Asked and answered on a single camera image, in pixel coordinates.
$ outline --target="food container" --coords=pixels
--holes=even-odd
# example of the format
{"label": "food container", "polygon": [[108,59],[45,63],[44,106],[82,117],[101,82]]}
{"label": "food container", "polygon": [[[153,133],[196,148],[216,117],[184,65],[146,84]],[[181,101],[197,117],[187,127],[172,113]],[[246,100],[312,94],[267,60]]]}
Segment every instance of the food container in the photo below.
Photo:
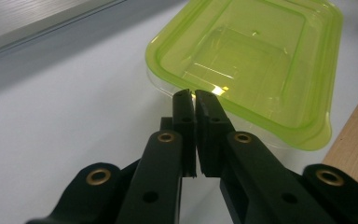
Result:
{"label": "food container", "polygon": [[191,0],[150,42],[146,62],[158,79],[211,91],[226,111],[315,150],[331,138],[341,26],[324,0]]}

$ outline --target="plastic container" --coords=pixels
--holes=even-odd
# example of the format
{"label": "plastic container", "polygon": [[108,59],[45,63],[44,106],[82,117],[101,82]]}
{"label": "plastic container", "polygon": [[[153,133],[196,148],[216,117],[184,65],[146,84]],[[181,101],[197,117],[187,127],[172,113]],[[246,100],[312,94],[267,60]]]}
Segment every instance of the plastic container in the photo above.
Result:
{"label": "plastic container", "polygon": [[175,87],[211,91],[227,111],[315,150],[331,138],[341,26],[322,0],[191,0],[151,41],[146,62]]}

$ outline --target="transparent plastic container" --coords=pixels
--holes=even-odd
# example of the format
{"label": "transparent plastic container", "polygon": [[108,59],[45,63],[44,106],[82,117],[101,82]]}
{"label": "transparent plastic container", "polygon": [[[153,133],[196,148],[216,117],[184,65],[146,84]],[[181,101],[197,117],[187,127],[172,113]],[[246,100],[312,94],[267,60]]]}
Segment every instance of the transparent plastic container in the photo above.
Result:
{"label": "transparent plastic container", "polygon": [[331,138],[341,26],[323,0],[191,0],[151,41],[146,62],[176,88],[211,91],[234,115],[315,150]]}

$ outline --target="white table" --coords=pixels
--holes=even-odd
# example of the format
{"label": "white table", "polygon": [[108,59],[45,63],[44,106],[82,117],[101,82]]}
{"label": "white table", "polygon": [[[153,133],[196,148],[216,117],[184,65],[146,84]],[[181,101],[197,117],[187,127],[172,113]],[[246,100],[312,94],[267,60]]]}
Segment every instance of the white table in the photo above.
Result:
{"label": "white table", "polygon": [[[345,21],[321,150],[278,153],[301,172],[320,162],[358,103],[358,1]],[[0,54],[0,224],[47,216],[82,168],[142,156],[171,99],[146,75],[145,47],[185,0],[129,0]],[[185,179],[181,223],[230,223],[218,179]]]}

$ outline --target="container lid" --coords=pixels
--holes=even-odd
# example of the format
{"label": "container lid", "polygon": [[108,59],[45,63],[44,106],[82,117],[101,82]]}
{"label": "container lid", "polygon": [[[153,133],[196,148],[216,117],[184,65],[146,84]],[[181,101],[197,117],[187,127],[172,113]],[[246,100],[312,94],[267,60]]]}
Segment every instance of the container lid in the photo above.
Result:
{"label": "container lid", "polygon": [[315,150],[331,138],[341,26],[324,0],[191,0],[148,45],[146,62],[174,86],[211,91],[227,111]]}

